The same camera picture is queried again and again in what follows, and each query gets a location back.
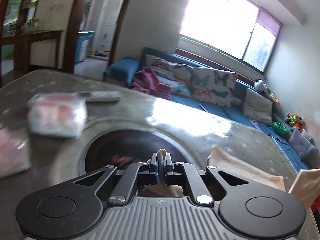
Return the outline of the cream beige garment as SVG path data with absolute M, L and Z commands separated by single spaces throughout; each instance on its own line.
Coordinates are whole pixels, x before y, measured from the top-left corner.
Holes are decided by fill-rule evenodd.
M 264 172 L 224 151 L 219 145 L 214 144 L 208 156 L 208 164 L 216 165 L 246 179 L 262 183 L 275 189 L 285 191 L 284 178 Z M 181 186 L 175 185 L 146 185 L 146 189 L 163 197 L 182 197 Z M 289 194 L 298 198 L 306 209 L 319 197 L 319 169 L 300 170 L 291 185 Z

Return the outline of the round black induction cooktop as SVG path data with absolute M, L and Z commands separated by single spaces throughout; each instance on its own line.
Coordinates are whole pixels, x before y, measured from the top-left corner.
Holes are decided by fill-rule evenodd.
M 207 136 L 189 129 L 145 120 L 99 118 L 90 121 L 79 139 L 68 139 L 57 152 L 50 185 L 73 179 L 106 165 L 120 170 L 132 162 L 147 161 L 164 148 L 173 161 L 202 169 L 209 154 Z

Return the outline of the white pink tissue pack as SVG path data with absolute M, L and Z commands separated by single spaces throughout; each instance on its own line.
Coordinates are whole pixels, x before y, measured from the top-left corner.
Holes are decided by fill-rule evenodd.
M 39 93 L 27 103 L 30 133 L 49 137 L 81 137 L 87 120 L 84 99 L 75 93 Z

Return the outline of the grey remote control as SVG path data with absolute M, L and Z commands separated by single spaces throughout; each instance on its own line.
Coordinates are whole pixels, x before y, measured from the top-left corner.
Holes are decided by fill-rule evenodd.
M 120 91 L 76 92 L 86 102 L 117 102 L 123 95 Z

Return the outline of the blue sectional sofa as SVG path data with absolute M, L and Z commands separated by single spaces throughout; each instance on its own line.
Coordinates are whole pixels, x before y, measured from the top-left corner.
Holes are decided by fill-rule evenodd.
M 174 63 L 187 64 L 191 67 L 204 66 L 204 64 L 190 60 L 186 57 L 182 57 L 181 55 L 164 53 L 159 50 L 145 47 L 143 49 L 141 59 L 124 57 L 107 67 L 107 69 L 104 71 L 104 80 L 107 81 L 112 79 L 119 82 L 124 82 L 126 85 L 130 86 L 133 82 L 135 72 L 146 66 L 147 55 L 160 57 L 161 59 L 172 61 Z M 213 103 L 201 103 L 199 100 L 188 98 L 182 95 L 173 95 L 171 97 L 171 101 L 196 109 L 200 109 L 201 106 L 203 106 L 206 110 L 208 110 L 209 113 L 256 128 L 271 138 L 278 150 L 280 150 L 281 154 L 289 162 L 291 169 L 293 169 L 295 173 L 299 172 L 300 170 L 311 168 L 308 162 L 303 161 L 291 147 L 289 144 L 289 137 L 287 135 L 279 135 L 270 125 L 249 119 L 242 113 L 238 103 L 233 103 L 231 107 L 222 107 Z

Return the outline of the butterfly pillow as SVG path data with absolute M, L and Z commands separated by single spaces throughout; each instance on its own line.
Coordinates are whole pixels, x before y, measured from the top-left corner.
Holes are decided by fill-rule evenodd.
M 144 67 L 152 68 L 160 83 L 170 86 L 171 93 L 191 98 L 193 68 L 186 64 L 172 63 L 152 55 L 145 55 Z
M 195 67 L 192 76 L 193 98 L 230 107 L 238 74 L 214 68 Z

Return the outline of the clear plastic storage box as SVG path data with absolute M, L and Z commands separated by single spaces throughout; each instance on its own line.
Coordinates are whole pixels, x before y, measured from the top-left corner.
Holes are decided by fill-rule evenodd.
M 308 141 L 308 139 L 306 139 L 306 137 L 304 137 L 302 133 L 300 133 L 300 131 L 295 127 L 292 129 L 289 138 L 289 144 L 302 160 L 309 160 L 312 157 L 319 157 L 318 148 L 313 146 L 313 144 L 311 144 L 311 142 Z

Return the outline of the pink plastic bag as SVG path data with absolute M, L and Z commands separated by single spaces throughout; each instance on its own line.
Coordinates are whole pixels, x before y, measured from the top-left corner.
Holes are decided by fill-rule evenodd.
M 27 132 L 1 128 L 1 179 L 29 168 L 31 168 L 31 156 Z

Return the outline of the pink magenta cloth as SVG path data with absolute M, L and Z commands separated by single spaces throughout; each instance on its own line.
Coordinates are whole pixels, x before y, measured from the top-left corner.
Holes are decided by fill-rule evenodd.
M 171 98 L 171 87 L 161 83 L 155 71 L 149 67 L 145 67 L 134 74 L 130 88 L 163 99 Z

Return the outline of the red plastic stool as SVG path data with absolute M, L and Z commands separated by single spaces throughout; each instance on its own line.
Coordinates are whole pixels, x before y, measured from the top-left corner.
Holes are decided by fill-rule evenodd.
M 313 213 L 315 213 L 320 207 L 320 197 L 318 197 L 314 202 L 313 204 L 310 206 L 311 208 L 311 211 Z

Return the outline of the butterfly pillow left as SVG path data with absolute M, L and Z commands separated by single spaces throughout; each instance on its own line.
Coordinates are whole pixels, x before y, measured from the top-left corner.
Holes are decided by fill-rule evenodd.
M 193 68 L 186 64 L 172 63 L 152 55 L 145 55 L 144 67 L 152 68 L 160 83 L 170 86 L 171 93 L 191 98 Z

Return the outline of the colourful plush toys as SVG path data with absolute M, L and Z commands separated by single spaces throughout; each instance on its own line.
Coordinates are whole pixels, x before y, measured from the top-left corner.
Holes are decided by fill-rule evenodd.
M 305 125 L 304 119 L 298 114 L 287 113 L 287 115 L 285 116 L 285 121 L 290 126 L 295 127 L 299 131 L 301 131 Z

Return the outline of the white black plush toy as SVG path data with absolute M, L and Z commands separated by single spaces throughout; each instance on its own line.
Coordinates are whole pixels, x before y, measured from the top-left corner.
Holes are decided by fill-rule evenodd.
M 264 81 L 261 79 L 254 81 L 254 88 L 261 93 L 265 93 L 265 94 L 269 93 L 268 85 L 265 84 Z

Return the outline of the blue cabinet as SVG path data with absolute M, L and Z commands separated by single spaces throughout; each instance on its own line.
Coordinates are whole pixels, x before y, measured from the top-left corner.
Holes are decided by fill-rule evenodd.
M 74 63 L 84 61 L 84 59 L 87 57 L 89 41 L 93 35 L 94 31 L 91 30 L 83 30 L 78 32 Z

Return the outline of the window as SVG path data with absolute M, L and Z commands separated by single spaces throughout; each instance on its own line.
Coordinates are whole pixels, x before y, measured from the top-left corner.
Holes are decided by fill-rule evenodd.
M 280 29 L 250 0 L 189 0 L 180 35 L 264 72 Z

